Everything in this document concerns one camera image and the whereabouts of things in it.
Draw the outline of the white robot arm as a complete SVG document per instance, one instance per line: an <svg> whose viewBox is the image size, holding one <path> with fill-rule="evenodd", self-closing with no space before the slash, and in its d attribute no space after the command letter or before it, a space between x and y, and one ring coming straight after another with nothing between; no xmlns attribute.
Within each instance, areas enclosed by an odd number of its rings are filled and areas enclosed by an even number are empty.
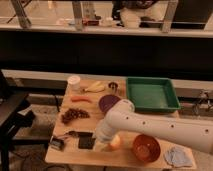
<svg viewBox="0 0 213 171"><path fill-rule="evenodd" d="M96 126L95 137L108 143L119 131L143 133L213 155L213 121L138 114L128 99L107 111Z"/></svg>

